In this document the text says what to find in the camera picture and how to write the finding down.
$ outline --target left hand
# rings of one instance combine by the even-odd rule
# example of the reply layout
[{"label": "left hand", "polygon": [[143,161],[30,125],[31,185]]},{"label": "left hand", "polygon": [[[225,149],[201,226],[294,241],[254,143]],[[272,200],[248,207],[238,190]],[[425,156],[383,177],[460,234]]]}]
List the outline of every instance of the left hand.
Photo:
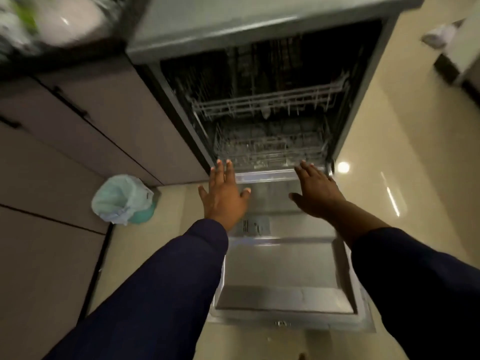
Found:
[{"label": "left hand", "polygon": [[198,193],[205,218],[219,222],[226,231],[230,231],[247,212],[251,189],[245,188],[239,193],[230,159],[226,160],[226,171],[220,159],[216,163],[216,169],[212,167],[210,171],[208,193],[203,186],[198,186]]}]

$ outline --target trash bin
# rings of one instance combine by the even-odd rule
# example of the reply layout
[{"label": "trash bin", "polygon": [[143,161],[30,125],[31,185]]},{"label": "trash bin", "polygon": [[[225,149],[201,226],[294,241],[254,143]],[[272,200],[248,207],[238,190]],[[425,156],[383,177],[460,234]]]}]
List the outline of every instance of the trash bin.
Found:
[{"label": "trash bin", "polygon": [[92,210],[102,220],[114,224],[147,222],[155,211],[153,192],[131,175],[114,175],[98,189]]}]

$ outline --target appliance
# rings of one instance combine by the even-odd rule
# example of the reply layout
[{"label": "appliance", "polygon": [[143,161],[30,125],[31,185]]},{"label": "appliance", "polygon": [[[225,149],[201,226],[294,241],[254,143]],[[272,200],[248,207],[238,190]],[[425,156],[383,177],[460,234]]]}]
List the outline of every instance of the appliance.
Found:
[{"label": "appliance", "polygon": [[333,175],[398,15],[422,2],[152,0],[127,54],[205,169],[229,158],[252,188],[209,321],[373,329],[349,249],[287,194],[301,159]]}]

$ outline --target dishwasher rack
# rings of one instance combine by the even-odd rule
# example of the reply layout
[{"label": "dishwasher rack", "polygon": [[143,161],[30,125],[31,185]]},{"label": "dishwasher rack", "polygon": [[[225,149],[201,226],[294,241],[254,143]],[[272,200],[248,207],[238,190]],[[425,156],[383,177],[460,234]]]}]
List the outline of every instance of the dishwasher rack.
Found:
[{"label": "dishwasher rack", "polygon": [[299,125],[264,124],[216,126],[213,149],[219,159],[230,159],[237,171],[281,169],[302,159],[322,164],[331,140],[327,120],[314,130],[301,131]]},{"label": "dishwasher rack", "polygon": [[327,112],[335,106],[337,95],[348,89],[348,77],[349,74],[344,73],[338,80],[329,84],[208,102],[198,102],[189,98],[189,102],[193,112],[200,114],[207,121],[224,116],[236,119],[249,118],[258,112],[267,119],[272,112],[276,114],[282,108],[287,110],[289,116],[291,113],[299,115],[307,105],[312,105],[314,110],[320,106]]}]

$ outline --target dishwasher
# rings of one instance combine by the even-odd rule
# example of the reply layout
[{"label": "dishwasher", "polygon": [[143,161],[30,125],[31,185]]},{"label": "dishwasher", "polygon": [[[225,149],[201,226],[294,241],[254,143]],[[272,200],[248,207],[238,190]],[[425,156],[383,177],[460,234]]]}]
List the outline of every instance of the dishwasher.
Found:
[{"label": "dishwasher", "polygon": [[301,160],[334,175],[399,13],[423,2],[386,1],[410,3],[389,12],[369,4],[368,15],[352,7],[341,22],[284,17],[246,27],[225,17],[216,29],[152,39],[158,13],[174,17],[154,0],[141,22],[127,48],[138,73],[206,172],[231,159],[239,189],[252,189],[247,214],[228,233],[207,321],[375,330],[349,248],[288,193],[301,193],[293,170]]}]

